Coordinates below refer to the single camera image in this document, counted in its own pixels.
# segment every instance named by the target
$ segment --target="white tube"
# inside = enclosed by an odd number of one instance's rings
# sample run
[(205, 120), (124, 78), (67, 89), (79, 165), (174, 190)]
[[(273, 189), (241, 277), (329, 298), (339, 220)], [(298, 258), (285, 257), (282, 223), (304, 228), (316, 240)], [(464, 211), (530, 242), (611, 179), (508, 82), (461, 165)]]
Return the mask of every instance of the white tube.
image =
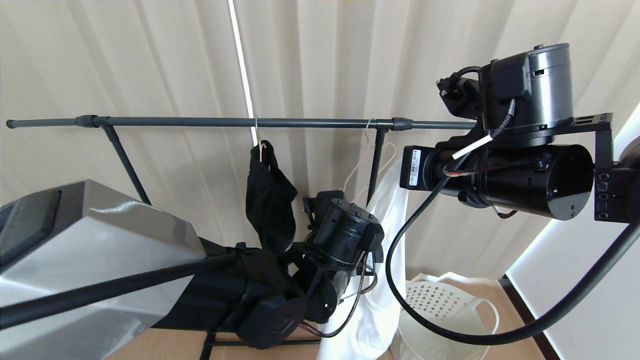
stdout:
[(454, 158), (454, 160), (457, 160), (458, 158), (462, 157), (463, 155), (466, 155), (470, 152), (472, 152), (473, 150), (476, 150), (477, 148), (479, 148), (480, 146), (490, 142), (491, 140), (493, 140), (493, 138), (491, 137), (491, 135), (487, 135), (484, 138), (456, 151), (453, 153), (453, 155), (451, 156), (452, 158)]

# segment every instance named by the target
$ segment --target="black baseboard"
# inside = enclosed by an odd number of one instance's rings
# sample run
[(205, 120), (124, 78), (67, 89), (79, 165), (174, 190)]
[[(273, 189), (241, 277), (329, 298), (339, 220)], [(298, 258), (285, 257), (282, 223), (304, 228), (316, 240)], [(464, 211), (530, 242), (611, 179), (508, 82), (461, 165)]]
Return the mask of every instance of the black baseboard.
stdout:
[[(511, 279), (509, 279), (507, 275), (500, 279), (500, 285), (502, 285), (502, 289), (504, 289), (504, 292), (507, 293), (509, 300), (513, 304), (513, 307), (516, 308), (516, 311), (518, 311), (518, 314), (522, 318), (522, 321), (524, 323), (530, 323), (535, 320), (535, 318), (531, 314), (531, 311), (527, 307), (527, 304), (525, 304), (524, 300), (522, 300), (520, 293), (513, 286), (513, 284), (511, 283)], [(547, 336), (544, 332), (535, 335), (533, 337), (533, 340), (536, 341), (536, 344), (538, 345), (538, 348), (540, 348), (540, 352), (542, 352), (542, 355), (545, 357), (545, 359), (560, 360), (560, 357), (554, 350), (553, 346), (551, 346), (551, 343), (549, 342), (549, 339), (547, 339)]]

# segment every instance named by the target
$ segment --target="wooden floor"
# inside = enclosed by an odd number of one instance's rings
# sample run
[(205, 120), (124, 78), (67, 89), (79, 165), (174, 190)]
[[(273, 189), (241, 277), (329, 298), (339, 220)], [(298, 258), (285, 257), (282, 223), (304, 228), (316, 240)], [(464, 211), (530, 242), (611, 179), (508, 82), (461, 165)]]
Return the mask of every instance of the wooden floor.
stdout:
[[(493, 302), (500, 313), (498, 332), (523, 326), (520, 316), (496, 280), (466, 279), (451, 274), (440, 278), (440, 281)], [(487, 308), (479, 307), (478, 313), (485, 325), (493, 325), (493, 311), (488, 306)], [(149, 329), (116, 352), (109, 360), (199, 360), (204, 338), (204, 332)], [(289, 339), (313, 338), (309, 333), (297, 329)], [(232, 341), (237, 340), (237, 337), (235, 334), (218, 334), (216, 339)], [(249, 347), (214, 347), (210, 360), (313, 360), (316, 358), (317, 350), (318, 345), (285, 345), (268, 350)], [(535, 341), (531, 338), (513, 344), (491, 347), (484, 358), (486, 360), (544, 360)], [(393, 357), (387, 352), (380, 359), (393, 360)]]

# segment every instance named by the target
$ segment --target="white plastic basket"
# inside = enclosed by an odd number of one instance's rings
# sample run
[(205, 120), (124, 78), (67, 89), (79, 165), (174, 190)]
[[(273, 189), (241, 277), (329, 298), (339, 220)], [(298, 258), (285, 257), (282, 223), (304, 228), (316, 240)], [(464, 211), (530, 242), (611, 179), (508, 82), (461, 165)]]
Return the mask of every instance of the white plastic basket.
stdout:
[[(466, 334), (495, 334), (499, 316), (488, 300), (455, 286), (418, 281), (407, 284), (406, 300), (422, 317), (446, 329)], [(495, 326), (486, 331), (476, 308), (486, 302), (495, 314)], [(406, 311), (400, 313), (398, 330), (391, 344), (396, 360), (481, 360), (489, 347), (468, 345), (443, 338), (416, 322)]]

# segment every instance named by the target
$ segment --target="basket handle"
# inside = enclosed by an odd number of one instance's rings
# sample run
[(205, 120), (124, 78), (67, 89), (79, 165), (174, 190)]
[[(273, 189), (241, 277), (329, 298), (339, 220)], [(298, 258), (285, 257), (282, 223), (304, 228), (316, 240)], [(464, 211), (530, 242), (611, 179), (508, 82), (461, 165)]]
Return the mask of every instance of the basket handle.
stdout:
[(493, 315), (495, 316), (495, 325), (493, 326), (493, 331), (491, 333), (495, 334), (495, 332), (498, 330), (498, 325), (500, 325), (500, 314), (498, 314), (498, 309), (495, 307), (495, 305), (493, 305), (493, 302), (490, 302), (489, 300), (483, 299), (481, 297), (477, 297), (468, 306), (472, 307), (472, 309), (474, 310), (474, 313), (479, 318), (479, 315), (476, 309), (483, 302), (486, 302), (487, 304), (489, 304), (489, 306), (491, 306), (491, 309), (493, 310)]

